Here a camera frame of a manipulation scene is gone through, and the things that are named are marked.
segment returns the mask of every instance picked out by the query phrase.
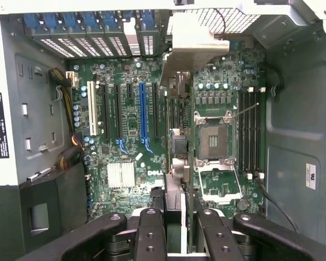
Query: motherboard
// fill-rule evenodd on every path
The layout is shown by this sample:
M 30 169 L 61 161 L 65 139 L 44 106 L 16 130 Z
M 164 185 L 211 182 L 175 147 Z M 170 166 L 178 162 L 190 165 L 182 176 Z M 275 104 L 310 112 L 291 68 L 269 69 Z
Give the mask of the motherboard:
M 147 207 L 167 175 L 179 177 L 190 206 L 197 193 L 228 218 L 258 213 L 263 197 L 252 175 L 265 168 L 263 60 L 264 50 L 233 42 L 229 54 L 181 76 L 190 82 L 182 95 L 176 79 L 160 86 L 162 58 L 72 60 L 90 220 Z

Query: wire mesh grille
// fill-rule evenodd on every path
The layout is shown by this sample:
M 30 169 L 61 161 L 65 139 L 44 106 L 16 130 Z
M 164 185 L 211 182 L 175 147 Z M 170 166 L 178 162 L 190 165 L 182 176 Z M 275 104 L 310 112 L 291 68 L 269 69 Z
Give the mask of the wire mesh grille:
M 120 38 L 118 37 L 109 37 L 112 45 L 114 46 L 114 48 L 116 49 L 118 55 L 120 56 L 125 56 L 127 55 L 126 51 L 123 48 L 123 45 L 120 41 Z
M 60 41 L 63 45 L 65 45 L 67 48 L 69 48 L 72 52 L 74 52 L 78 56 L 80 56 L 80 57 L 87 57 L 87 54 L 85 54 L 80 48 L 78 48 L 69 39 L 58 38 L 58 41 Z
M 67 58 L 73 58 L 74 56 L 69 53 L 67 50 L 62 48 L 61 46 L 57 45 L 54 41 L 51 39 L 41 39 L 41 42 L 43 42 L 45 45 L 49 46 L 50 48 L 54 49 L 58 53 L 62 54 L 63 56 Z
M 215 34 L 221 34 L 223 30 L 225 34 L 241 34 L 260 17 L 259 15 L 245 15 L 235 8 L 220 8 L 218 11 L 224 17 L 225 30 L 221 16 L 214 9 L 195 9 L 184 12 L 197 14 L 200 25 L 209 27 Z M 172 30 L 173 19 L 169 19 L 167 34 L 172 34 Z
M 143 44 L 145 47 L 145 54 L 146 55 L 153 55 L 153 36 L 144 36 L 143 37 Z
M 94 47 L 85 39 L 85 38 L 75 38 L 76 42 L 78 42 L 87 52 L 91 54 L 91 56 L 99 57 L 100 54 L 94 49 Z
M 94 37 L 92 38 L 92 40 L 106 56 L 114 56 L 114 54 L 112 53 L 112 51 L 110 50 L 109 46 L 106 44 L 103 38 Z

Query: chipset heatsink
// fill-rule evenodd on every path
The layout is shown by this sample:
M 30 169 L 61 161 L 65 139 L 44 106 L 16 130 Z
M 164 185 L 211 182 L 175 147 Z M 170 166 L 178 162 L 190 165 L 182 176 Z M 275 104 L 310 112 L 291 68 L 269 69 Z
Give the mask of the chipset heatsink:
M 107 171 L 110 189 L 123 189 L 135 186 L 133 162 L 109 163 Z
M 228 158 L 228 131 L 229 126 L 203 125 L 199 128 L 199 159 Z

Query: heatsink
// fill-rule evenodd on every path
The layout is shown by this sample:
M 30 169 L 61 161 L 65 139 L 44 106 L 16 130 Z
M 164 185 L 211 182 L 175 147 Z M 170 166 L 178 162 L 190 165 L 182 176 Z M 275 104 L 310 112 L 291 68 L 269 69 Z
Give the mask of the heatsink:
M 133 162 L 109 163 L 107 171 L 110 189 L 123 189 L 135 186 Z

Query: white pci slot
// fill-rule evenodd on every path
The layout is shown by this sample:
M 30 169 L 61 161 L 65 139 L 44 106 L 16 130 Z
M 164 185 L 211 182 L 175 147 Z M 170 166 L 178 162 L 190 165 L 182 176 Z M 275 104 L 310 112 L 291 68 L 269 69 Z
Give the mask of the white pci slot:
M 97 96 L 94 82 L 87 82 L 88 110 L 89 110 L 89 131 L 91 136 L 98 135 L 97 125 Z

